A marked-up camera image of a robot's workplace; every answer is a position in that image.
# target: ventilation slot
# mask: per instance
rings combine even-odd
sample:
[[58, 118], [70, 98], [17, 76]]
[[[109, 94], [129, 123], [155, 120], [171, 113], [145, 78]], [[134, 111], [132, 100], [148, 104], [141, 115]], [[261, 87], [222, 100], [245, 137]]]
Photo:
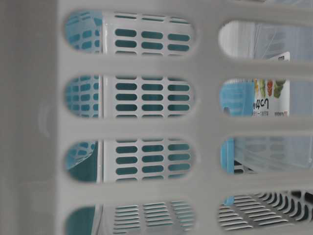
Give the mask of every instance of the ventilation slot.
[[125, 51], [125, 50], [118, 50], [116, 51], [117, 55], [137, 55], [134, 51]]
[[142, 55], [157, 55], [157, 56], [162, 56], [163, 54], [161, 53], [155, 53], [155, 52], [144, 52]]
[[137, 43], [135, 41], [129, 41], [129, 40], [117, 40], [115, 42], [115, 45], [117, 47], [135, 48], [137, 46]]
[[118, 175], [132, 175], [138, 172], [136, 167], [125, 167], [116, 169]]
[[116, 106], [117, 111], [126, 111], [126, 112], [131, 112], [131, 111], [136, 111], [137, 106], [134, 104], [118, 104]]
[[142, 20], [144, 20], [144, 21], [164, 22], [164, 19], [152, 18], [152, 17], [144, 17], [144, 18], [142, 18]]
[[117, 94], [117, 100], [137, 100], [136, 94]]
[[143, 94], [142, 100], [145, 101], [161, 101], [163, 96], [161, 94]]
[[122, 179], [117, 179], [116, 182], [129, 182], [129, 181], [137, 181], [136, 178], [122, 178]]
[[187, 92], [189, 91], [188, 85], [169, 85], [168, 90], [173, 92]]
[[135, 30], [119, 28], [115, 31], [115, 35], [122, 37], [135, 37], [137, 35], [137, 32]]
[[168, 96], [168, 100], [170, 101], [188, 101], [189, 96], [185, 94], [171, 94]]
[[189, 24], [189, 22], [179, 17], [171, 17], [170, 22], [175, 24]]
[[165, 203], [145, 204], [143, 208], [148, 227], [169, 226], [173, 224]]
[[135, 20], [135, 16], [115, 15], [116, 18]]
[[162, 79], [163, 77], [159, 77], [159, 76], [142, 76], [142, 80], [147, 80], [147, 81], [160, 81]]
[[195, 222], [195, 215], [191, 206], [183, 201], [175, 201], [171, 204], [183, 230], [185, 232], [191, 230], [194, 227]]
[[168, 35], [168, 39], [173, 40], [173, 41], [188, 42], [190, 40], [190, 36], [184, 35], [184, 34], [173, 34], [173, 33], [171, 33]]
[[162, 155], [143, 156], [142, 161], [144, 163], [162, 162], [164, 157]]
[[167, 48], [173, 51], [189, 51], [189, 46], [182, 44], [169, 44]]
[[121, 146], [116, 148], [117, 153], [135, 153], [138, 148], [136, 146]]
[[164, 167], [161, 165], [144, 166], [142, 168], [143, 173], [162, 172], [163, 170], [164, 170]]
[[135, 84], [135, 83], [117, 83], [116, 88], [118, 90], [133, 91], [133, 90], [137, 89], [137, 84]]
[[136, 157], [120, 157], [116, 159], [117, 164], [134, 164], [138, 161]]
[[161, 84], [143, 84], [142, 89], [144, 91], [162, 91], [163, 86]]
[[159, 152], [163, 151], [164, 147], [162, 145], [145, 145], [142, 147], [144, 152]]
[[140, 229], [138, 206], [115, 208], [113, 234], [128, 234]]
[[163, 106], [160, 104], [145, 104], [142, 105], [143, 111], [162, 111]]
[[164, 177], [161, 175], [157, 175], [157, 176], [146, 176], [143, 177], [142, 180], [163, 180]]
[[153, 50], [161, 50], [163, 48], [162, 43], [143, 42], [141, 46], [144, 49], [153, 49]]
[[136, 76], [115, 76], [117, 79], [125, 79], [125, 80], [135, 80], [137, 77]]
[[162, 39], [163, 34], [160, 32], [151, 32], [151, 31], [143, 31], [141, 33], [143, 38], [151, 38], [151, 39]]
[[168, 145], [169, 155], [168, 160], [171, 161], [171, 164], [168, 166], [168, 170], [172, 173], [171, 178], [175, 176], [179, 177], [180, 174], [184, 174], [190, 169], [190, 159], [189, 151], [190, 146], [186, 143], [179, 143], [176, 141], [176, 144]]

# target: white plastic surface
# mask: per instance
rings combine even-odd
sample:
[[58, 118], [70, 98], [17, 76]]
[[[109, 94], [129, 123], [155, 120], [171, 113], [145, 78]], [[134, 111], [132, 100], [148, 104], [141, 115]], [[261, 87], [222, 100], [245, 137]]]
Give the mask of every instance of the white plastic surface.
[[[191, 235], [224, 234], [216, 221], [221, 195], [312, 188], [313, 173], [269, 173], [229, 177], [220, 169], [219, 147], [234, 135], [312, 135], [311, 117], [230, 118], [220, 112], [219, 88], [236, 77], [312, 79], [308, 63], [233, 60], [219, 48], [220, 27], [232, 19], [313, 26], [313, 11], [293, 6], [226, 0], [4, 0], [0, 25], [1, 164], [0, 231], [13, 235], [62, 235], [68, 215], [86, 205], [129, 205], [173, 200], [190, 202], [198, 220]], [[185, 17], [197, 33], [183, 57], [126, 57], [82, 54], [63, 34], [67, 16], [78, 9], [109, 9]], [[63, 102], [68, 81], [79, 74], [176, 75], [197, 94], [192, 112], [178, 119], [81, 119]], [[191, 174], [177, 181], [134, 184], [84, 184], [64, 169], [64, 156], [75, 142], [104, 138], [179, 136], [194, 146]], [[264, 231], [254, 231], [263, 235]], [[311, 235], [312, 225], [273, 228], [271, 234]]]

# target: slotted plastic wall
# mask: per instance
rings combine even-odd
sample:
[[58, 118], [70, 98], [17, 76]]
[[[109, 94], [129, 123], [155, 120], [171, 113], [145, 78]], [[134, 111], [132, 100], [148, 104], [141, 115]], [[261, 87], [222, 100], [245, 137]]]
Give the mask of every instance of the slotted plastic wall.
[[[0, 25], [1, 225], [3, 234], [65, 234], [75, 210], [88, 205], [133, 205], [181, 198], [197, 214], [193, 235], [225, 234], [217, 221], [221, 198], [260, 191], [312, 188], [313, 173], [269, 173], [229, 177], [220, 169], [219, 148], [229, 136], [312, 134], [312, 118], [231, 118], [221, 113], [219, 89], [234, 77], [312, 80], [309, 63], [271, 64], [227, 57], [218, 33], [234, 19], [313, 26], [313, 11], [295, 6], [227, 0], [4, 0]], [[194, 46], [183, 56], [132, 56], [75, 51], [64, 23], [72, 12], [101, 9], [187, 19]], [[144, 74], [185, 78], [197, 94], [182, 118], [75, 117], [64, 103], [68, 82], [82, 74]], [[100, 139], [178, 137], [190, 143], [197, 160], [189, 177], [176, 181], [86, 184], [69, 177], [64, 156], [75, 142]], [[250, 234], [251, 231], [240, 231]], [[271, 228], [272, 234], [311, 235], [312, 226]], [[255, 235], [264, 231], [255, 230]]]
[[232, 205], [220, 206], [218, 221], [225, 231], [243, 231], [303, 225], [312, 215], [311, 192], [265, 192], [235, 196]]
[[[81, 52], [154, 56], [166, 52], [164, 45], [169, 51], [178, 51], [169, 55], [179, 56], [189, 50], [186, 43], [193, 28], [176, 17], [79, 11], [69, 17], [65, 32], [69, 44]], [[160, 41], [163, 33], [167, 38]], [[189, 113], [194, 96], [188, 82], [173, 76], [83, 75], [66, 86], [65, 105], [83, 118], [176, 118]], [[141, 138], [80, 142], [69, 149], [65, 162], [76, 180], [120, 183], [181, 178], [191, 170], [194, 160], [194, 150], [186, 141]], [[82, 231], [179, 235], [191, 230], [194, 221], [191, 206], [183, 201], [115, 207], [115, 212], [104, 205], [73, 213], [66, 231], [68, 235]]]

